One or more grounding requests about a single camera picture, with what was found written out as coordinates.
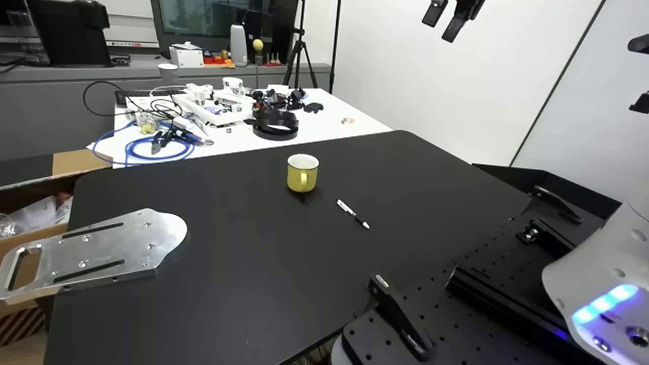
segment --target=wall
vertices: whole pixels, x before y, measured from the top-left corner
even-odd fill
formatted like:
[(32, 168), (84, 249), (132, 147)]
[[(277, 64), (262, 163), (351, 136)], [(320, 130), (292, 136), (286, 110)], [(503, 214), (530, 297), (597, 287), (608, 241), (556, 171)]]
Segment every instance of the wall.
[(429, 0), (342, 0), (334, 93), (468, 161), (510, 164), (601, 0), (487, 0), (455, 44)]
[(647, 0), (608, 0), (541, 114), (515, 167), (535, 167), (619, 201), (649, 186), (649, 116), (629, 111), (649, 89)]
[[(152, 21), (150, 0), (99, 0), (109, 13), (112, 29), (106, 30), (109, 42), (156, 44), (156, 26)], [(334, 0), (306, 2), (306, 44), (313, 64), (330, 64)]]

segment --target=silver metal plate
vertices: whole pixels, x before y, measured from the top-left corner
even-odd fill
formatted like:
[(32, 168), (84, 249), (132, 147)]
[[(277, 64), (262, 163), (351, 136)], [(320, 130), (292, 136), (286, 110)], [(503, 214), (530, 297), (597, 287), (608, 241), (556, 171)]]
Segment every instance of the silver metal plate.
[[(156, 271), (186, 238), (186, 223), (152, 209), (134, 211), (58, 238), (25, 244), (0, 267), (0, 301), (52, 297), (62, 287), (123, 281)], [(40, 249), (35, 282), (11, 291), (18, 260)]]

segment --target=table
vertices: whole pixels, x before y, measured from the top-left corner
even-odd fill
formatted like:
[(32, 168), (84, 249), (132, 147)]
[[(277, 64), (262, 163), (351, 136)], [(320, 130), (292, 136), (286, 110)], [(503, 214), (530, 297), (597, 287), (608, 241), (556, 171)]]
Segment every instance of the table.
[[(134, 101), (141, 108), (150, 105), (150, 98), (134, 98)], [(203, 158), (203, 157), (218, 157), (218, 155), (233, 155), (233, 153), (246, 153), (246, 151), (263, 151), (263, 148), (277, 148), (277, 147), (292, 147), (292, 144), (309, 144), (319, 140), (336, 140), (336, 138), (351, 138), (351, 136), (368, 136), (368, 134), (382, 134), (389, 133), (388, 127), (379, 125), (378, 120), (370, 117), (368, 114), (351, 108), (349, 104), (336, 100), (334, 96), (327, 93), (324, 89), (306, 89), (305, 104), (319, 101), (324, 105), (324, 111), (320, 114), (306, 114), (305, 110), (294, 111), (300, 120), (300, 133), (294, 140), (263, 140), (257, 138), (248, 125), (237, 125), (233, 128), (208, 128), (210, 138), (214, 140), (214, 147), (199, 147), (188, 158)], [(130, 120), (123, 116), (123, 110), (116, 110), (114, 130), (121, 130), (128, 127)], [(96, 148), (104, 157), (114, 158), (114, 168), (123, 168), (123, 163), (128, 164), (145, 164), (137, 158), (125, 161), (125, 147), (132, 140), (141, 138), (137, 128), (128, 128), (123, 133), (118, 133), (109, 140), (101, 140), (97, 147), (89, 144), (88, 148)], [(183, 151), (180, 147), (166, 147), (165, 155), (175, 155)], [(150, 157), (150, 148), (141, 147), (137, 151), (145, 157)]]
[[(309, 197), (284, 186), (294, 153), (322, 163)], [(528, 201), (408, 133), (96, 172), (70, 230), (152, 208), (184, 217), (190, 240), (149, 281), (58, 294), (46, 363), (286, 361), (368, 310), (371, 275), (403, 289)]]

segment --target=yellow cup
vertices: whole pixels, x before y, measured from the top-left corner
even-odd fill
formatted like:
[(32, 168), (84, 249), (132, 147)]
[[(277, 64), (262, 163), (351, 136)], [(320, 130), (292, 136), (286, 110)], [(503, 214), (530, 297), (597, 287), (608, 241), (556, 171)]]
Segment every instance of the yellow cup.
[(311, 155), (294, 155), (289, 158), (286, 184), (292, 193), (311, 193), (319, 184), (319, 158)]

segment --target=black pen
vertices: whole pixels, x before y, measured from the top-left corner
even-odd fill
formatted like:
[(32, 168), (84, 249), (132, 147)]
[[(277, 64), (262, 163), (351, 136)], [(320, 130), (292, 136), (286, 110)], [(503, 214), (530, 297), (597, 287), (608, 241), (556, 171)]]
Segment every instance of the black pen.
[(351, 216), (363, 230), (368, 230), (370, 231), (370, 223), (368, 222), (363, 222), (354, 211), (351, 211), (351, 208), (349, 206), (345, 206), (345, 201), (342, 200), (339, 200), (336, 201), (336, 206), (346, 214), (346, 216)]

